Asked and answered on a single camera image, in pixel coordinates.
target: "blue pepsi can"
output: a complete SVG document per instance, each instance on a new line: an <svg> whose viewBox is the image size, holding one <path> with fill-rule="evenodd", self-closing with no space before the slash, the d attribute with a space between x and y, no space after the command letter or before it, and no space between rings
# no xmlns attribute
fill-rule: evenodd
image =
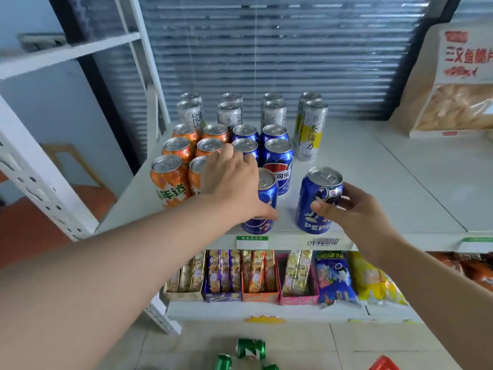
<svg viewBox="0 0 493 370"><path fill-rule="evenodd" d="M269 170L258 168L258 198L272 206L277 205L278 185L276 176ZM270 231L274 221L262 217L255 217L241 224L242 229L254 235L262 235Z"/></svg>
<svg viewBox="0 0 493 370"><path fill-rule="evenodd" d="M258 143L257 128L252 125L237 125L233 128L233 141L238 139L251 139Z"/></svg>
<svg viewBox="0 0 493 370"><path fill-rule="evenodd" d="M271 139L285 139L289 140L287 135L287 129L281 125L267 125L262 129L260 134L260 148L263 148L265 142Z"/></svg>
<svg viewBox="0 0 493 370"><path fill-rule="evenodd" d="M293 167L293 147L285 139L268 140L261 151L262 167L272 171L276 175L279 185L278 195L287 193Z"/></svg>
<svg viewBox="0 0 493 370"><path fill-rule="evenodd" d="M327 232L331 221L319 216L310 205L319 198L330 204L339 204L343 190L342 175L330 167L312 167L301 181L300 198L296 209L296 225L309 234Z"/></svg>
<svg viewBox="0 0 493 370"><path fill-rule="evenodd" d="M251 154L257 160L258 165L258 143L251 139L237 139L231 143L234 150L239 150L245 154Z"/></svg>

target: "forearm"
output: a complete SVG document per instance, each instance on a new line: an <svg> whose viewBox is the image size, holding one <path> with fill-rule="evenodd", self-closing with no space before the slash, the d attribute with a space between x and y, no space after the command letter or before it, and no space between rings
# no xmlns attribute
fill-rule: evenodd
<svg viewBox="0 0 493 370"><path fill-rule="evenodd" d="M94 367L166 280L233 225L224 209L197 196L3 270L5 368Z"/></svg>
<svg viewBox="0 0 493 370"><path fill-rule="evenodd" d="M458 364L493 368L493 294L405 241L386 249L384 271Z"/></svg>

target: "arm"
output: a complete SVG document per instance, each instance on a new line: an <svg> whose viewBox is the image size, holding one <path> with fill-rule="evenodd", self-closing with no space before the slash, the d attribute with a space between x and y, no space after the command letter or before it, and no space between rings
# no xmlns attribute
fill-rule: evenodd
<svg viewBox="0 0 493 370"><path fill-rule="evenodd" d="M406 242L373 196L350 184L343 195L346 210L318 201L311 207L340 224L367 261L392 278L464 370L493 368L493 293Z"/></svg>
<svg viewBox="0 0 493 370"><path fill-rule="evenodd" d="M4 368L89 369L178 268L232 226L276 219L257 194L255 159L227 144L212 155L203 194L172 210L0 272Z"/></svg>

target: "green and white price tag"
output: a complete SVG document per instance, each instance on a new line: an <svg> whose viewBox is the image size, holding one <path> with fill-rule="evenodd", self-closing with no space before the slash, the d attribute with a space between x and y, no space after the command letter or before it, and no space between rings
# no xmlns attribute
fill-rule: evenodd
<svg viewBox="0 0 493 370"><path fill-rule="evenodd" d="M244 249L246 251L258 250L258 249L268 249L269 248L269 237L268 236L237 236L236 237L236 248Z"/></svg>
<svg viewBox="0 0 493 370"><path fill-rule="evenodd" d="M488 253L493 251L493 237L463 238L457 252Z"/></svg>

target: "white metal frame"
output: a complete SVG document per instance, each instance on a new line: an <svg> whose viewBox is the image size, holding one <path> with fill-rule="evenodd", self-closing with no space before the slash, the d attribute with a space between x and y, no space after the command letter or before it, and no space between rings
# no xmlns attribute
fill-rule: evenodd
<svg viewBox="0 0 493 370"><path fill-rule="evenodd" d="M147 98L147 144L152 149L169 125L159 74L138 0L115 0L125 34L103 40L48 49L0 63L0 80L29 73L119 45L129 44ZM159 110L163 124L159 124ZM98 221L43 152L7 102L0 97L0 171L73 241L94 234ZM159 293L146 313L168 334L181 326L166 316Z"/></svg>

